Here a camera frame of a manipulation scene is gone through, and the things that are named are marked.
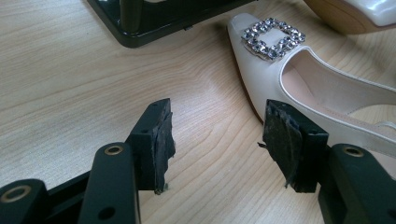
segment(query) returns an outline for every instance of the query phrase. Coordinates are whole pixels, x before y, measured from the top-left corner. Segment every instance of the square rhinestone buckle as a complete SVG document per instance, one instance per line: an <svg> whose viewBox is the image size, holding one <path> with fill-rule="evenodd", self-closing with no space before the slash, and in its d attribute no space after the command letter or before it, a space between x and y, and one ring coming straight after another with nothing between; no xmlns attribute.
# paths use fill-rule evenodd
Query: square rhinestone buckle
<svg viewBox="0 0 396 224"><path fill-rule="evenodd" d="M282 31L286 36L281 38L277 44L267 46L264 41L259 40L259 36L266 34L273 28ZM244 31L241 37L248 51L266 61L281 59L287 52L305 42L305 34L287 25L284 21L278 21L274 18L254 23Z"/></svg>

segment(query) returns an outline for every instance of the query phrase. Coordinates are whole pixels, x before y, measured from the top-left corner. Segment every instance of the black metal frame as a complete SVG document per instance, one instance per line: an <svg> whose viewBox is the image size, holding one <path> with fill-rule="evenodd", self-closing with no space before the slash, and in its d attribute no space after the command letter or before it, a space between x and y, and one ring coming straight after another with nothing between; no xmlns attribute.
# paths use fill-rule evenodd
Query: black metal frame
<svg viewBox="0 0 396 224"><path fill-rule="evenodd" d="M88 0L126 48L137 48L254 0Z"/></svg>
<svg viewBox="0 0 396 224"><path fill-rule="evenodd" d="M138 190L165 190L175 154L170 100L148 106L125 143L97 150L92 169L46 190L37 179L0 188L0 223L140 223Z"/></svg>
<svg viewBox="0 0 396 224"><path fill-rule="evenodd" d="M267 101L262 139L286 186L315 192L319 183L327 224L395 223L396 181L369 151L349 144L327 147L328 137L291 105Z"/></svg>
<svg viewBox="0 0 396 224"><path fill-rule="evenodd" d="M296 192L315 192L326 223L395 223L396 181L360 147L329 135L291 105L267 102L263 141ZM148 106L125 143L101 147L90 172L51 190L25 179L0 188L0 223L140 223L139 189L165 189L175 154L169 99Z"/></svg>

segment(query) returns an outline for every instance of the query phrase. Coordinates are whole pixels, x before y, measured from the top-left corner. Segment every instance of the cream flat shoe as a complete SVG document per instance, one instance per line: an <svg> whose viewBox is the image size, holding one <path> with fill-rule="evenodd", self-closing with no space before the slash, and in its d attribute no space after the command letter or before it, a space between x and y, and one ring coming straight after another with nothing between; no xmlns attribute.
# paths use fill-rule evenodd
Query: cream flat shoe
<svg viewBox="0 0 396 224"><path fill-rule="evenodd" d="M304 0L332 28L365 34L396 27L396 0Z"/></svg>
<svg viewBox="0 0 396 224"><path fill-rule="evenodd" d="M329 146L346 143L371 150L396 177L396 125L373 125L348 115L370 105L396 105L396 90L327 65L311 48L298 45L304 35L292 27L285 26L282 32L279 27L283 23L274 21L277 25L271 29L264 26L271 20L258 22L252 15L239 14L229 22L228 33L247 93L260 118L265 122L267 99L290 104L330 134ZM296 41L290 41L285 33L294 35Z"/></svg>

